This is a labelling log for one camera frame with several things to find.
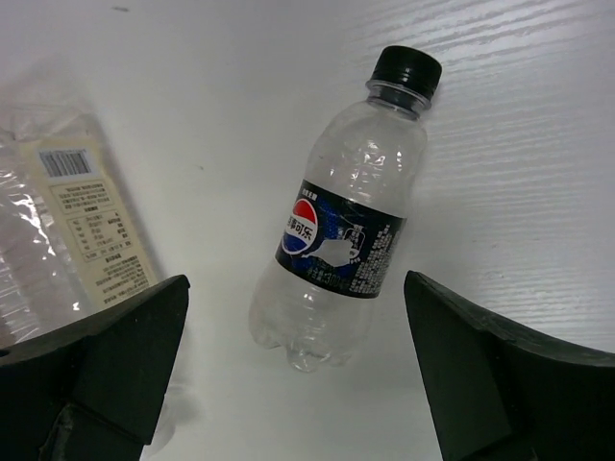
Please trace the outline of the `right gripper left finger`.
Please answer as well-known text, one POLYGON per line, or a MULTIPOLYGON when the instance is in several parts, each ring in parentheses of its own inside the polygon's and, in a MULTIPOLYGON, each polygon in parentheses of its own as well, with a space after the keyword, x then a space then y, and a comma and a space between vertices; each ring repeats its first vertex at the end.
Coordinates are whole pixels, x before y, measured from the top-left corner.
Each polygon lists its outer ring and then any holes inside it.
POLYGON ((137 460, 182 340, 188 278, 1 350, 4 460, 137 460))

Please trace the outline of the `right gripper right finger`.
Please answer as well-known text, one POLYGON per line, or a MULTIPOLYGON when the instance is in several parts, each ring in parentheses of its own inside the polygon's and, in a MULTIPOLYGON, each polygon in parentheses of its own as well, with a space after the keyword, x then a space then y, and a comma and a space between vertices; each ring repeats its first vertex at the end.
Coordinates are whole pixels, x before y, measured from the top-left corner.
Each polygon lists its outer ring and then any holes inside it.
POLYGON ((445 460, 611 460, 614 355, 410 271, 406 313, 445 460))

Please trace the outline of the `black label pepsi bottle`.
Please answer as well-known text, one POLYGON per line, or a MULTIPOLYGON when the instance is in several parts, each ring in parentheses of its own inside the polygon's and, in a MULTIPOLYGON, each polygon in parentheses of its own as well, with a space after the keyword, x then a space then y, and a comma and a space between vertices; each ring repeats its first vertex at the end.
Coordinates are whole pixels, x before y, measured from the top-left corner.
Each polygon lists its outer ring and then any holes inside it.
POLYGON ((345 364, 365 338, 403 235, 428 136, 441 64, 414 48, 384 48, 367 96, 338 113, 307 160, 272 262, 249 309, 266 349, 310 373, 345 364))

